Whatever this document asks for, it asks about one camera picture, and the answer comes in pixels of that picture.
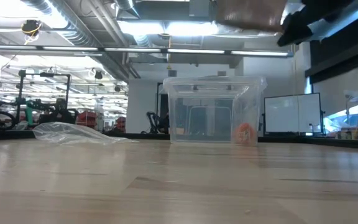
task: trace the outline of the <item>wood grain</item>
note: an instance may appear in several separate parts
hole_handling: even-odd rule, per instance
[[[0,223],[358,223],[358,149],[0,141]]]

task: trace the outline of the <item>orange object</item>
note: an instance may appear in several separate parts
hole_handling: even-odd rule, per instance
[[[239,144],[250,144],[255,137],[255,130],[248,123],[240,125],[234,132],[234,139]]]

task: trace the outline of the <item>plastic storage box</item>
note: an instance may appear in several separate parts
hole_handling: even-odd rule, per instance
[[[171,142],[256,145],[266,86],[263,77],[165,79]]]

